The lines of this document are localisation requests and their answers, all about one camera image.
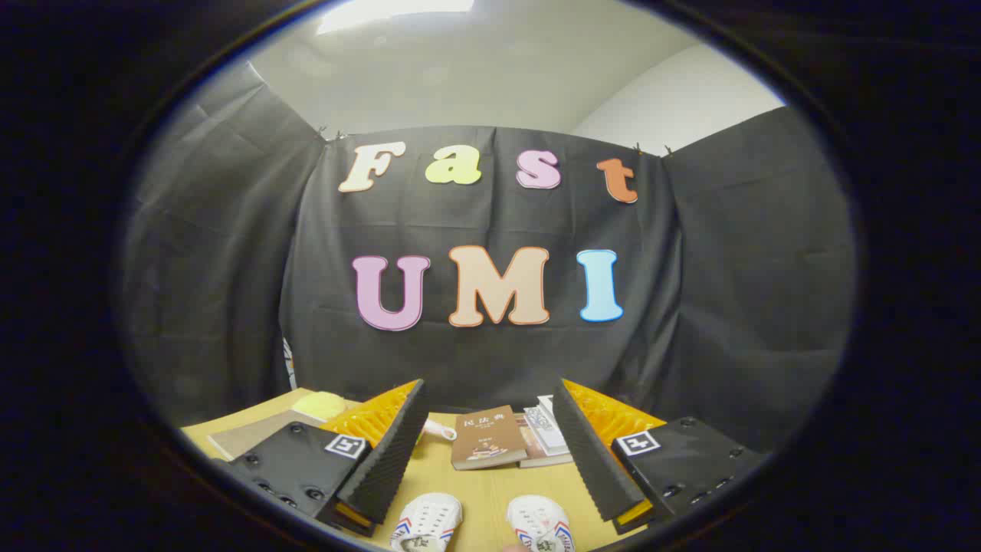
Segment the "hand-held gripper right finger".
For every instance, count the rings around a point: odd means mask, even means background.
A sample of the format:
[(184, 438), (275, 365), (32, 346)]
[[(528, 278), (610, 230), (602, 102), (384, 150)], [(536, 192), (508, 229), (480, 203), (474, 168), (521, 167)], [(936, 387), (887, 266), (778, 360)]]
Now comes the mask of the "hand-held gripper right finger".
[(696, 417), (665, 422), (572, 380), (551, 404), (599, 516), (618, 534), (700, 509), (767, 460)]

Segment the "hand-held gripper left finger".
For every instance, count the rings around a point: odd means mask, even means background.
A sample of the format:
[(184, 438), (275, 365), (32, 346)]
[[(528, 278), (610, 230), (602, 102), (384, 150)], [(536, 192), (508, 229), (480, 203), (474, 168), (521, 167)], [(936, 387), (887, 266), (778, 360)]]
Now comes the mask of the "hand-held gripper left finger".
[(285, 422), (228, 475), (319, 523), (371, 537), (388, 514), (430, 412), (415, 379), (319, 425)]

